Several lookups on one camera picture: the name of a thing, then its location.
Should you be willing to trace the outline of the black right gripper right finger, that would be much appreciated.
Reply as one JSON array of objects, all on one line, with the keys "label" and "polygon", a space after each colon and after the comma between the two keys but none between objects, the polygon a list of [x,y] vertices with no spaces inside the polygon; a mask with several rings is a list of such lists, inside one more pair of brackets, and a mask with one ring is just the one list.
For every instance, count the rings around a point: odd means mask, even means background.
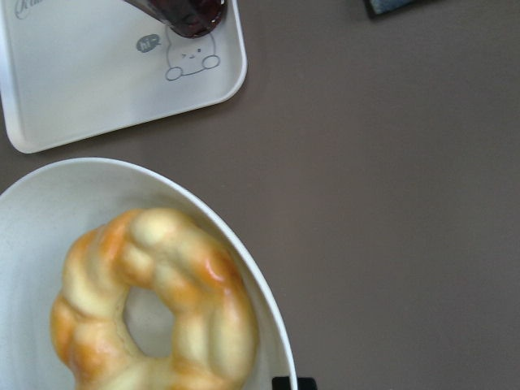
[{"label": "black right gripper right finger", "polygon": [[317,390],[317,382],[312,377],[298,377],[297,378],[297,389],[298,390]]}]

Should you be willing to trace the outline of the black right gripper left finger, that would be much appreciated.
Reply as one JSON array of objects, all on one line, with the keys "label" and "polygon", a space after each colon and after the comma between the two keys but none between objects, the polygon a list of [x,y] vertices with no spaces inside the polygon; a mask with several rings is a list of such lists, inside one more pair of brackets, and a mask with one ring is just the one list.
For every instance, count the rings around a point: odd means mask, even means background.
[{"label": "black right gripper left finger", "polygon": [[272,390],[291,390],[291,382],[288,376],[276,376],[271,380]]}]

